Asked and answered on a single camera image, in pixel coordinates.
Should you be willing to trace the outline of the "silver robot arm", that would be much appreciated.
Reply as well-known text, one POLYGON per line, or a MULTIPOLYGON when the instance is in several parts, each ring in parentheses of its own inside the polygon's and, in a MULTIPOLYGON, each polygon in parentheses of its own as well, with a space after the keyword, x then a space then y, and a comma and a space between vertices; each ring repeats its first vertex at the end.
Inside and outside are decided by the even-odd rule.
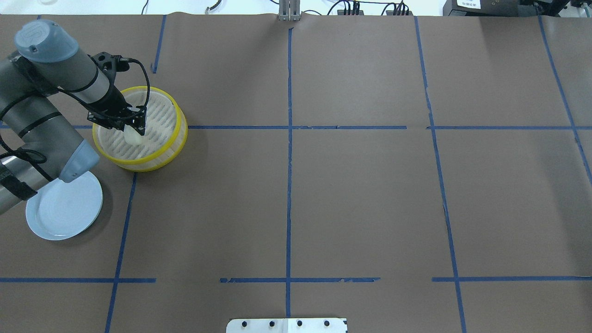
POLYGON ((0 210, 6 213, 33 198, 56 179, 71 183, 99 161, 49 101, 63 93, 87 111, 87 120, 106 129, 138 135, 146 128, 147 103, 133 106, 115 85, 134 58, 101 52, 88 55, 55 21, 37 19, 15 34, 16 51, 1 61, 1 121, 22 141, 17 149, 1 141, 0 210))

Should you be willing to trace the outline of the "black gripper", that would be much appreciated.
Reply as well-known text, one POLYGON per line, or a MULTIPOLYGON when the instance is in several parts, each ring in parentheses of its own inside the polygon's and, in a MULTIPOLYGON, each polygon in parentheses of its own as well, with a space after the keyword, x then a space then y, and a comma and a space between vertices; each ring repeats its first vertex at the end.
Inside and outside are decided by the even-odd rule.
POLYGON ((87 88, 87 111, 87 120, 99 126, 118 130, 128 126, 138 135, 145 135, 146 106, 129 105, 115 85, 95 83, 87 88))

